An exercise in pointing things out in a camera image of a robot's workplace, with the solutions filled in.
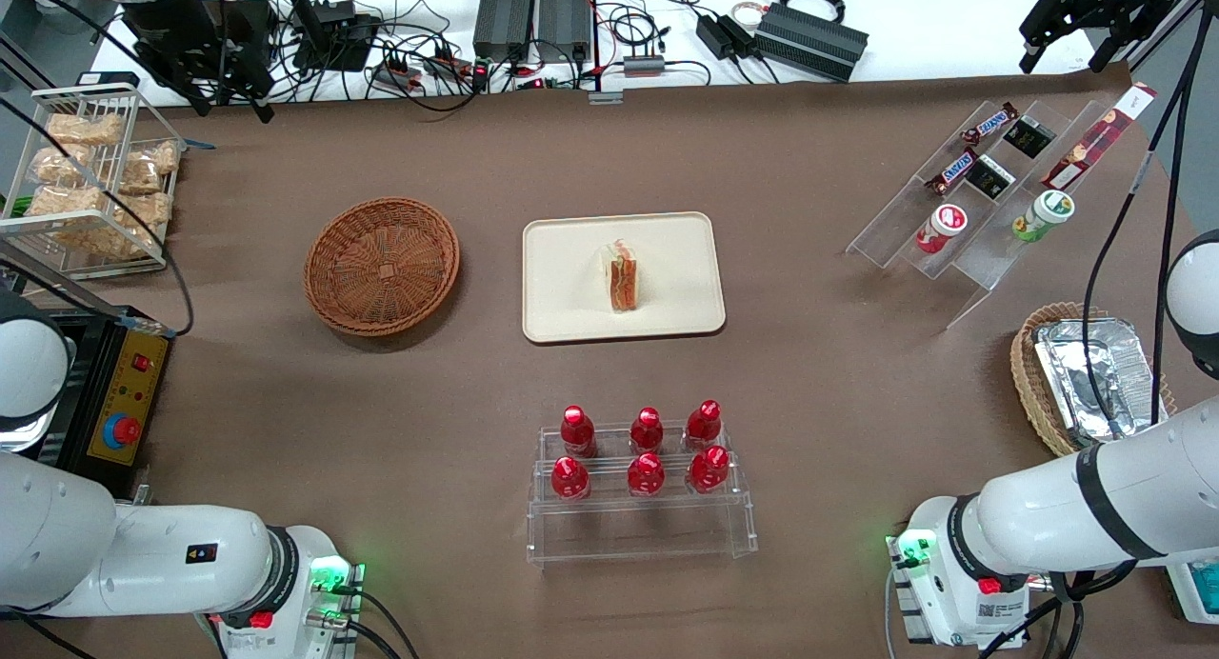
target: green and white cup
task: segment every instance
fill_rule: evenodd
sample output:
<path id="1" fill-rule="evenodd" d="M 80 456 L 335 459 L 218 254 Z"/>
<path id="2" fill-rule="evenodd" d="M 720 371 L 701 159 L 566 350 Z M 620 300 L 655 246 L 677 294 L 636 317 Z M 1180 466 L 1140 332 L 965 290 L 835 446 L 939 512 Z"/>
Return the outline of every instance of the green and white cup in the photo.
<path id="1" fill-rule="evenodd" d="M 1012 233 L 1024 242 L 1036 242 L 1054 225 L 1065 224 L 1073 213 L 1075 213 L 1075 200 L 1072 200 L 1069 194 L 1058 190 L 1043 191 L 1032 200 L 1024 216 L 1012 222 Z"/>

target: qr code label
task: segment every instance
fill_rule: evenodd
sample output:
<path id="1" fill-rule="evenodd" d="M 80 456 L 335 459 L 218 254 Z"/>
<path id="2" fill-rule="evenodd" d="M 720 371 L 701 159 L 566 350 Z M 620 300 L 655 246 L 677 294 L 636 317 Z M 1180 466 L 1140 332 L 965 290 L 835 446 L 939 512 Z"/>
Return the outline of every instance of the qr code label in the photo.
<path id="1" fill-rule="evenodd" d="M 978 622 L 1011 625 L 1024 616 L 1023 596 L 980 596 L 978 599 Z"/>

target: round wicker basket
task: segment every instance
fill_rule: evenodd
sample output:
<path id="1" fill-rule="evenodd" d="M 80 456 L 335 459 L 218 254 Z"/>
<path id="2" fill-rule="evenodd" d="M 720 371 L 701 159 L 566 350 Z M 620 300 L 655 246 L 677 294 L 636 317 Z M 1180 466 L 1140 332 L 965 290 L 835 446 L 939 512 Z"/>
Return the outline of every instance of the round wicker basket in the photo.
<path id="1" fill-rule="evenodd" d="M 305 261 L 305 295 L 332 329 L 355 336 L 407 330 L 457 281 L 452 225 L 413 199 L 385 196 L 340 213 Z"/>
<path id="2" fill-rule="evenodd" d="M 1032 429 L 1037 431 L 1041 442 L 1045 442 L 1057 456 L 1079 452 L 1063 428 L 1062 419 L 1058 418 L 1058 406 L 1054 403 L 1053 393 L 1041 373 L 1041 363 L 1037 361 L 1037 352 L 1032 348 L 1032 329 L 1037 325 L 1048 324 L 1051 320 L 1080 319 L 1084 315 L 1084 305 L 1075 302 L 1048 303 L 1020 325 L 1015 337 L 1012 339 L 1012 378 L 1015 381 L 1015 390 L 1020 395 L 1020 403 L 1024 413 L 1029 417 Z M 1108 317 L 1108 312 L 1092 308 L 1091 319 Z M 1173 393 L 1168 391 L 1164 376 L 1159 378 L 1159 395 L 1164 400 L 1164 408 L 1168 415 L 1176 413 L 1176 404 L 1173 402 Z"/>

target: brown mat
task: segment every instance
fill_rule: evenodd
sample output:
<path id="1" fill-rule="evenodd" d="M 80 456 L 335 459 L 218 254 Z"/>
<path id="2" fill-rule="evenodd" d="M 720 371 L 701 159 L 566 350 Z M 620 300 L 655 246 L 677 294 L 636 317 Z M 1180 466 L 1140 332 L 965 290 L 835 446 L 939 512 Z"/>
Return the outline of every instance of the brown mat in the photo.
<path id="1" fill-rule="evenodd" d="M 1081 298 L 1146 138 L 1129 133 L 1080 190 L 1078 219 L 948 333 L 968 286 L 880 273 L 844 247 L 983 99 L 1074 113 L 1128 80 L 667 89 L 623 107 L 539 91 L 478 99 L 442 124 L 405 102 L 275 107 L 269 125 L 245 108 L 176 112 L 183 134 L 219 149 L 188 155 L 176 211 L 171 248 L 199 325 L 154 419 L 157 498 L 327 530 L 369 564 L 369 591 L 424 659 L 881 658 L 884 536 L 928 497 L 1051 459 L 1019 407 L 1008 344 L 1034 308 Z M 1145 339 L 1165 188 L 1156 169 L 1097 298 Z M 327 220 L 382 195 L 444 212 L 462 273 L 407 337 L 357 342 L 312 315 L 301 266 Z M 667 211 L 714 222 L 722 333 L 525 341 L 528 222 Z M 116 302 L 180 324 L 168 274 L 111 285 Z M 1181 407 L 1213 395 L 1169 341 Z M 610 421 L 645 403 L 679 417 L 708 397 L 752 484 L 756 555 L 545 574 L 525 563 L 540 425 L 567 403 Z M 1171 618 L 1158 573 L 1093 598 L 1087 619 L 1081 659 L 1209 659 L 1219 646 L 1219 630 Z M 104 659 L 213 657 L 187 618 L 50 625 Z M 61 655 L 17 625 L 0 626 L 0 643 Z M 898 653 L 970 657 L 903 641 Z"/>

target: acrylic stand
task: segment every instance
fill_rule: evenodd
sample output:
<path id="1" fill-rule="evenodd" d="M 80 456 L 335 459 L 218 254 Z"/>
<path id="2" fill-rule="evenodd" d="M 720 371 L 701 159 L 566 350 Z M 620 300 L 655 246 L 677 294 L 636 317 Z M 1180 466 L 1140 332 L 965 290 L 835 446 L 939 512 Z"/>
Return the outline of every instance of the acrylic stand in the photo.
<path id="1" fill-rule="evenodd" d="M 592 491 L 579 502 L 563 502 L 550 486 L 555 460 L 564 454 L 558 429 L 541 429 L 538 460 L 529 488 L 527 559 L 538 566 L 556 562 L 656 559 L 692 554 L 757 552 L 753 502 L 745 473 L 727 430 L 717 442 L 729 451 L 729 476 L 708 495 L 685 486 L 692 452 L 681 447 L 684 420 L 667 420 L 661 463 L 664 486 L 647 498 L 627 490 L 630 425 L 596 430 L 597 458 L 581 459 Z"/>
<path id="2" fill-rule="evenodd" d="M 1003 125 L 998 133 L 992 133 L 979 146 L 973 146 L 979 155 L 986 155 L 995 163 L 1002 166 L 1015 178 L 997 199 L 989 199 L 987 195 L 973 185 L 970 181 L 957 181 L 945 196 L 933 194 L 924 186 L 937 173 L 953 160 L 962 155 L 965 143 L 961 139 L 964 129 L 980 124 L 1000 110 L 1000 105 L 984 102 L 962 125 L 953 130 L 953 134 L 923 163 L 923 168 L 914 172 L 909 183 L 885 207 L 875 219 L 863 229 L 863 233 L 851 241 L 847 252 L 856 251 L 867 256 L 873 264 L 879 268 L 889 268 L 894 259 L 908 261 L 919 272 L 923 272 L 931 280 L 940 278 L 948 269 L 948 266 L 957 268 L 970 281 L 976 283 L 978 290 L 973 297 L 957 312 L 946 329 L 952 328 L 965 313 L 978 307 L 984 298 L 990 297 L 991 291 L 998 285 L 1004 274 L 1009 272 L 1015 261 L 1028 251 L 1035 242 L 1024 242 L 1012 234 L 1012 222 L 1028 211 L 1029 203 L 1037 195 L 1050 190 L 1042 185 L 1041 180 L 1050 173 L 1054 163 L 1064 155 L 1079 139 L 1082 138 L 1096 121 L 1108 111 L 1101 102 L 1089 102 L 1075 116 L 1074 121 L 1062 116 L 1045 104 L 1032 102 L 1025 110 L 1025 116 L 1040 122 L 1041 125 L 1052 130 L 1056 136 L 1032 160 L 1023 151 L 1004 141 L 1003 134 L 1011 129 L 1011 124 Z M 1068 194 L 1079 186 L 1079 183 L 1087 177 L 1084 172 L 1068 189 Z M 914 242 L 918 229 L 928 220 L 931 212 L 941 203 L 956 203 L 962 207 L 969 217 L 969 224 L 957 238 L 951 239 L 944 250 L 928 255 L 919 250 Z"/>

